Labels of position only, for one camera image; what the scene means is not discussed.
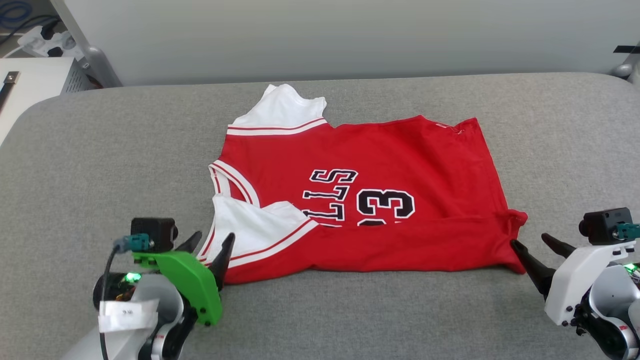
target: robotic arm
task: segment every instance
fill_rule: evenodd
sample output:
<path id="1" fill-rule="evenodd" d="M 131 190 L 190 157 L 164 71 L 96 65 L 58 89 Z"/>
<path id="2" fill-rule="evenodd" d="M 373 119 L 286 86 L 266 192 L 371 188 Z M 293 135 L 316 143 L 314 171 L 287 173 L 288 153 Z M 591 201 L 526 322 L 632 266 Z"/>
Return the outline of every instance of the robotic arm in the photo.
<path id="1" fill-rule="evenodd" d="M 576 249 L 549 234 L 542 240 L 566 258 L 557 269 L 529 254 L 518 240 L 511 247 L 545 299 L 545 312 L 556 324 L 590 334 L 612 360 L 640 356 L 640 290 L 632 279 L 635 266 L 614 261 L 634 251 L 640 225 L 627 208 L 586 213 L 580 233 L 593 245 Z"/>
<path id="2" fill-rule="evenodd" d="M 200 231 L 173 249 L 178 235 L 173 219 L 135 218 L 131 222 L 131 234 L 115 246 L 132 248 L 134 263 L 152 272 L 101 276 L 93 290 L 93 305 L 103 315 L 104 287 L 108 301 L 158 301 L 157 321 L 142 329 L 103 334 L 96 326 L 62 360 L 103 360 L 101 336 L 109 360 L 177 360 L 196 323 L 210 326 L 220 319 L 222 306 L 218 292 L 233 249 L 233 233 L 227 236 L 221 252 L 208 268 L 191 255 L 202 237 Z"/>

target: black cable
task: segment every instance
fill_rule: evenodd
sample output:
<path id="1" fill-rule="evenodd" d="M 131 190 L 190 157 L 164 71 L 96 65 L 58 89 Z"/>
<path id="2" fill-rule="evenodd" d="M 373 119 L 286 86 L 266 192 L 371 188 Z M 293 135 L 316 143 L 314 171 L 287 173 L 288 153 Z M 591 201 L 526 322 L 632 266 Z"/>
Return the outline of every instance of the black cable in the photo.
<path id="1" fill-rule="evenodd" d="M 113 262 L 113 258 L 116 256 L 116 253 L 119 249 L 119 246 L 113 247 L 113 249 L 111 250 L 111 255 L 109 255 L 109 259 L 107 260 L 107 265 L 104 267 L 104 275 L 102 276 L 102 295 L 100 296 L 100 301 L 102 302 L 104 302 L 107 297 L 107 279 L 109 277 L 111 263 Z M 103 332 L 100 333 L 100 349 L 102 350 L 102 360 L 109 360 L 109 356 L 107 355 L 107 344 L 104 342 Z"/>
<path id="2" fill-rule="evenodd" d="M 38 20 L 38 19 L 44 19 L 44 20 L 40 20 L 35 22 L 34 24 L 31 24 L 34 20 Z M 4 39 L 0 40 L 0 45 L 4 44 L 5 42 L 7 42 L 12 36 L 13 34 L 17 33 L 18 31 L 24 29 L 24 28 L 28 28 L 30 26 L 36 26 L 42 22 L 45 22 L 49 19 L 54 19 L 54 21 L 59 22 L 60 17 L 56 16 L 56 15 L 38 15 L 38 16 L 34 16 L 32 18 L 30 18 L 29 20 L 26 20 L 25 22 L 23 22 L 22 24 L 18 25 L 17 28 L 13 29 L 13 31 L 11 33 L 9 33 L 9 35 L 7 37 L 5 37 Z"/>

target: connector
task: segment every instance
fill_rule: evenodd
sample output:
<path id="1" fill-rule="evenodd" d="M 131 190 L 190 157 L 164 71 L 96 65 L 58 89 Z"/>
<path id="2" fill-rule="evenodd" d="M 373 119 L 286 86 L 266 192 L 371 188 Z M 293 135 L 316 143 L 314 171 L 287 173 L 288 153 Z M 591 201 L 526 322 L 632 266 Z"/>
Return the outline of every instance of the connector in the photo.
<path id="1" fill-rule="evenodd" d="M 613 237 L 619 240 L 635 240 L 640 238 L 640 225 L 618 224 L 613 231 Z"/>
<path id="2" fill-rule="evenodd" d="M 127 235 L 113 242 L 113 247 L 117 249 L 116 251 L 119 254 L 124 254 L 130 250 L 133 252 L 144 252 L 153 246 L 154 242 L 149 240 L 149 235 L 147 234 Z"/>

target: gray couch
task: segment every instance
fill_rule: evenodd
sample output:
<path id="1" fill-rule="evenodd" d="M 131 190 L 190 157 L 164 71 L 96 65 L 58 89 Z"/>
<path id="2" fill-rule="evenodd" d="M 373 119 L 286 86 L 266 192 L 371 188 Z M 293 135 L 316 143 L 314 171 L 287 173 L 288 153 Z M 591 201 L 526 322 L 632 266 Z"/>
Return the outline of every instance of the gray couch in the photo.
<path id="1" fill-rule="evenodd" d="M 329 123 L 423 114 L 477 117 L 520 239 L 548 265 L 548 231 L 587 245 L 586 211 L 628 206 L 640 220 L 640 93 L 597 74 L 512 74 L 291 83 L 325 96 Z M 41 102 L 0 147 L 0 358 L 57 359 L 96 324 L 91 296 L 136 216 L 208 230 L 207 165 L 225 126 L 266 84 L 94 90 Z M 132 270 L 130 256 L 114 270 Z M 198 326 L 183 359 L 604 359 L 546 317 L 529 278 L 467 272 L 308 271 L 229 286 L 225 312 Z"/>

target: white label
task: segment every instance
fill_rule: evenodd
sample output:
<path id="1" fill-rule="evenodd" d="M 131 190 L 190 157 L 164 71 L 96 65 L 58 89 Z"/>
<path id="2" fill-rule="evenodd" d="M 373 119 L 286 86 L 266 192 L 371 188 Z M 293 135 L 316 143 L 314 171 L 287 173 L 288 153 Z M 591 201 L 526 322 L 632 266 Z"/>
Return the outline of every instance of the white label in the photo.
<path id="1" fill-rule="evenodd" d="M 98 329 L 100 332 L 152 329 L 158 321 L 158 302 L 159 299 L 100 302 Z"/>

